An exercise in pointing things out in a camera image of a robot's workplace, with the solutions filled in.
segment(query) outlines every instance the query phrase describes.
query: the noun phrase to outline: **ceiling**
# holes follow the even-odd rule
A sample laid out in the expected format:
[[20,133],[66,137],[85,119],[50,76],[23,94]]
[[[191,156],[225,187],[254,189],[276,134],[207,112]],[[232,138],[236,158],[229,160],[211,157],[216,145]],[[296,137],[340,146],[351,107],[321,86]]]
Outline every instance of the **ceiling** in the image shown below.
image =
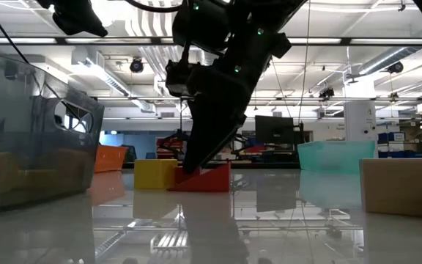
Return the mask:
[[[103,23],[110,24],[107,28],[110,37],[128,37],[132,33],[137,36],[170,36],[171,22],[174,14],[152,14],[137,10],[123,1],[92,0]],[[170,5],[177,1],[148,1],[148,4]],[[400,0],[312,0],[300,9],[282,29],[288,37],[418,37],[422,31],[422,14],[412,0],[405,1],[407,9],[399,12]],[[41,9],[35,1],[0,0],[0,22],[12,37],[63,37],[51,19],[51,11]],[[126,24],[131,25],[128,33]],[[82,33],[74,37],[92,37]],[[310,46],[306,53],[305,46],[295,46],[282,58],[273,59],[272,65],[262,76],[254,92],[256,97],[281,96],[281,91],[288,97],[300,98],[318,97],[318,91],[323,88],[323,81],[330,75],[328,86],[333,87],[336,96],[344,96],[342,73],[337,70],[347,70],[349,66],[358,66],[372,60],[374,57],[389,50],[388,46]],[[73,58],[73,52],[87,51],[89,58],[95,60],[99,53],[105,59],[105,69],[116,80],[128,86],[132,95],[137,96],[168,96],[154,89],[155,78],[160,80],[160,74],[154,67],[165,67],[169,59],[181,54],[180,47],[161,46],[126,46],[126,45],[20,45],[24,54],[44,56],[57,66],[60,66],[69,76],[69,84],[92,96],[119,97],[104,81],[79,70]],[[0,45],[0,54],[15,54],[8,45]],[[199,60],[200,51],[193,50],[190,60]],[[143,73],[131,73],[129,70],[133,57],[141,57],[144,62]],[[375,73],[373,75],[377,96],[388,95],[391,91],[422,82],[422,49],[401,60],[404,71],[400,74]],[[402,96],[422,96],[422,87],[412,89]],[[136,105],[128,101],[102,101],[107,107],[131,107]],[[173,102],[154,102],[157,106],[174,106]],[[298,106],[295,100],[287,102]],[[398,110],[411,109],[419,102],[411,101],[402,104]],[[282,101],[258,100],[258,105],[283,105]],[[320,103],[305,103],[320,106]],[[389,102],[379,102],[387,106]]]

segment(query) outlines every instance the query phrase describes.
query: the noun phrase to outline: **clear plastic bin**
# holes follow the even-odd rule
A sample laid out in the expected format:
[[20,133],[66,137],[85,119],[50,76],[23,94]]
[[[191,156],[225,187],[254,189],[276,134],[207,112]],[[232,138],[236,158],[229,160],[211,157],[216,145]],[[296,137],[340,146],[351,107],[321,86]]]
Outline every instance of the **clear plastic bin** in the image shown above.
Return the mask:
[[359,174],[359,160],[374,158],[375,142],[310,142],[297,150],[303,170]]
[[[0,208],[87,189],[102,118],[84,93],[0,57]],[[79,125],[66,129],[65,120]]]

